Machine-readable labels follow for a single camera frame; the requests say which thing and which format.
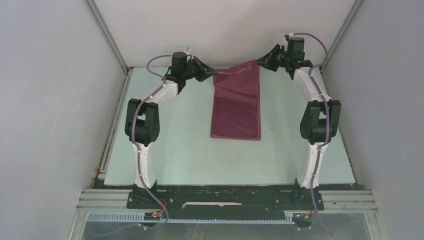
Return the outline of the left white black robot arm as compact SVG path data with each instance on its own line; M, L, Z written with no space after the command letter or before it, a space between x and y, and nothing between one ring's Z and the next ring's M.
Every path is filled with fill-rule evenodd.
M184 51L174 52L169 58L171 65L164 74L146 66L149 73L160 78L159 87L146 97L132 98L127 103L124 132L133 145L136 163L132 192L145 208L153 208L158 202L158 194L154 192L157 178L149 163L149 147L160 134L159 106L180 94L188 80L203 82L219 72Z

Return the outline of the maroon cloth napkin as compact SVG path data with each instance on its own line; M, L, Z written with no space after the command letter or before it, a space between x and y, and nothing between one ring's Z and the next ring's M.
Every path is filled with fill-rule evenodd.
M260 66L254 60L213 76L210 137L261 140Z

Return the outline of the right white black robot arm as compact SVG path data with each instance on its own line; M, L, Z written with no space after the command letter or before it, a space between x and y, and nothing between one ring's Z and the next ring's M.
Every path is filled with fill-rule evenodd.
M314 70L321 64L313 65L305 58L305 33L285 35L282 45L277 44L265 56L255 62L262 68L276 72L282 68L289 74L302 91L306 107L299 125L301 137L305 140L305 154L301 170L295 179L291 204L304 209L319 192L319 172L323 156L336 136L339 127L341 103L332 99L320 87Z

